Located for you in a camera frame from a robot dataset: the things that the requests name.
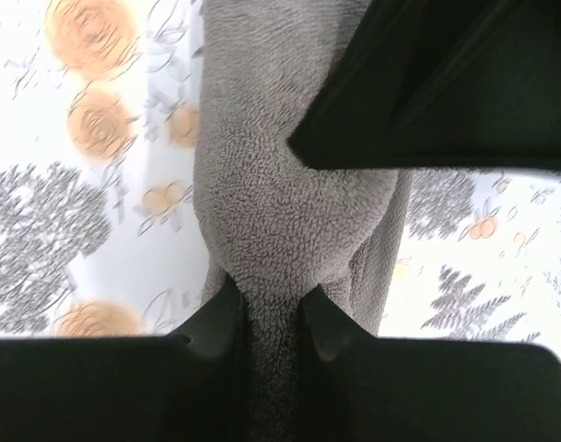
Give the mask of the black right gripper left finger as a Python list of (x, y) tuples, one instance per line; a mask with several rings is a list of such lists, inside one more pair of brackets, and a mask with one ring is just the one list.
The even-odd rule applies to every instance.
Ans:
[(0, 339), (0, 442), (245, 440), (245, 319), (227, 280), (165, 335)]

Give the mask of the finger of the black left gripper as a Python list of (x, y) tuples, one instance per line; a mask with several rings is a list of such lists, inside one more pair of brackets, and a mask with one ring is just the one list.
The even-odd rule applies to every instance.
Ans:
[(374, 1), (288, 138), (315, 169), (561, 171), (561, 1)]

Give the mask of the grey terry towel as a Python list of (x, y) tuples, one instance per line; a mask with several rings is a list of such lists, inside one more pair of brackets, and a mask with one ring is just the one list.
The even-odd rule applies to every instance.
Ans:
[(321, 286), (376, 333), (412, 175), (315, 170), (286, 139), (367, 9), (364, 1), (206, 1), (193, 204), (209, 252), (203, 296), (247, 301), (250, 441), (297, 437), (298, 305)]

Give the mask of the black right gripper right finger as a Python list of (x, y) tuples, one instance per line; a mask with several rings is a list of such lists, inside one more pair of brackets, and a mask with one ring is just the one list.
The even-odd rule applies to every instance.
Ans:
[(304, 441), (561, 442), (561, 362), (526, 343), (377, 338), (301, 304)]

